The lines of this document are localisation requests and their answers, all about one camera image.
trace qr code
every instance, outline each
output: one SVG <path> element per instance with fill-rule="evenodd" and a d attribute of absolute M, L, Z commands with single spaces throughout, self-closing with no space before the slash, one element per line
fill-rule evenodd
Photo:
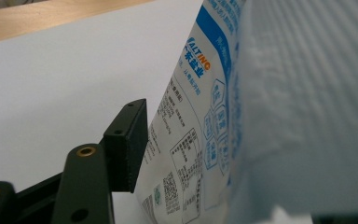
<path fill-rule="evenodd" d="M 172 172 L 170 172 L 168 176 L 164 178 L 164 193 L 167 214 L 179 211 L 180 205 L 178 199 L 178 189 L 176 187 Z"/>

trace brass insert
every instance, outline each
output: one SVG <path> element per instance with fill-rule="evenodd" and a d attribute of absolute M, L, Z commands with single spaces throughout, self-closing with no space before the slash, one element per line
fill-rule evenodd
<path fill-rule="evenodd" d="M 83 147 L 76 152 L 79 157 L 88 157 L 97 151 L 95 147 Z"/>

